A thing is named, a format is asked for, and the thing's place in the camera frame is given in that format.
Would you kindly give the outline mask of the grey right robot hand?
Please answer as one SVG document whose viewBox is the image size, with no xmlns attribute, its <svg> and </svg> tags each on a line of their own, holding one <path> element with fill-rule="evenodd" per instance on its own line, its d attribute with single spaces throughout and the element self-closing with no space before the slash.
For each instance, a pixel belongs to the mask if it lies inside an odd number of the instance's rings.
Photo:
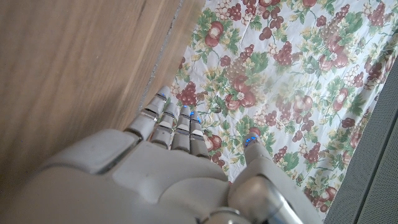
<svg viewBox="0 0 398 224">
<path fill-rule="evenodd" d="M 201 119 L 162 87 L 124 130 L 104 129 L 47 160 L 2 223 L 320 223 L 255 132 L 229 183 L 211 161 Z"/>
</svg>

